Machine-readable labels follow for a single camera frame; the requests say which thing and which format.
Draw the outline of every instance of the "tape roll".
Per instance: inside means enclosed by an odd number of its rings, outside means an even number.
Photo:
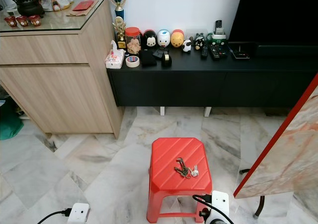
[[[139,66],[139,58],[137,56],[129,56],[126,58],[126,65],[130,68],[135,68]]]

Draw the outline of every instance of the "marble floor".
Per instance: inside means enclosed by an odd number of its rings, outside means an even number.
[[[88,224],[147,224],[151,143],[159,137],[196,137],[206,149],[213,189],[230,196],[235,224],[318,224],[316,190],[234,199],[242,176],[284,121],[284,115],[251,108],[127,107],[119,138],[58,135],[49,139],[30,122],[0,142],[0,223],[35,224],[49,213],[89,203]],[[161,212],[194,211],[190,197],[168,197]],[[67,223],[55,215],[45,224]],[[191,218],[161,218],[159,224],[191,224]]]

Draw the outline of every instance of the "tissue box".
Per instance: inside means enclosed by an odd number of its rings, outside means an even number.
[[[120,69],[123,65],[125,50],[119,49],[118,52],[120,53],[119,56],[114,55],[113,50],[111,49],[107,55],[105,63],[108,69]]]

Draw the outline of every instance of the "white wall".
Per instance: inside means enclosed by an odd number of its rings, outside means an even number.
[[[214,30],[215,20],[221,19],[229,35],[239,0],[127,0],[124,6],[127,27],[136,26],[143,32],[153,29]],[[114,15],[115,6],[111,6]]]

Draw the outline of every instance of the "red cup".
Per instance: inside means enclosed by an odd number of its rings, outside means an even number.
[[[39,26],[41,25],[41,21],[40,21],[40,16],[39,15],[32,15],[32,16],[29,16],[28,18],[31,23],[34,25],[34,26]]]
[[[4,18],[4,20],[8,23],[10,27],[16,27],[16,21],[14,16],[9,16]]]
[[[26,17],[25,15],[19,16],[19,17],[15,18],[15,19],[19,22],[19,24],[22,27],[25,27],[25,26],[29,25],[28,17]]]

